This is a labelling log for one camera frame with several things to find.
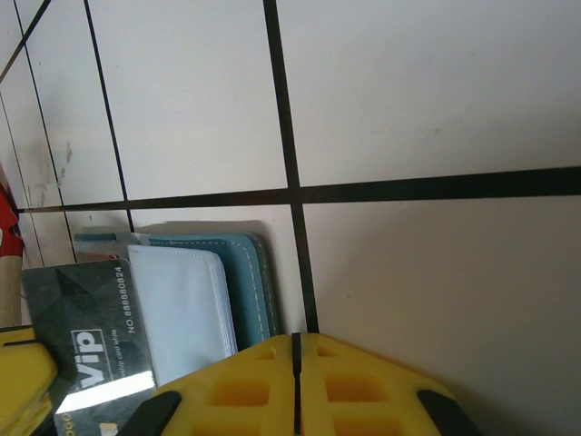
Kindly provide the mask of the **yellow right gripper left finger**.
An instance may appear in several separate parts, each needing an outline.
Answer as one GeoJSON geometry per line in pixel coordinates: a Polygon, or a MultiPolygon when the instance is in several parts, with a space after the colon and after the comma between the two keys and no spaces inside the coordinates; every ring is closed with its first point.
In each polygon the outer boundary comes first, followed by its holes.
{"type": "Polygon", "coordinates": [[[164,384],[122,435],[299,435],[300,336],[279,335],[164,384]]]}

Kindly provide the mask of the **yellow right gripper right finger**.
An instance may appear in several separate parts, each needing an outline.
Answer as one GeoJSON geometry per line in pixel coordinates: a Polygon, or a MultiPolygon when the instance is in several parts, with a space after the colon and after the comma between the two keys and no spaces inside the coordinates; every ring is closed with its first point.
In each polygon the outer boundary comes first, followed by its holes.
{"type": "Polygon", "coordinates": [[[318,333],[297,335],[300,435],[480,435],[446,387],[318,333]]]}

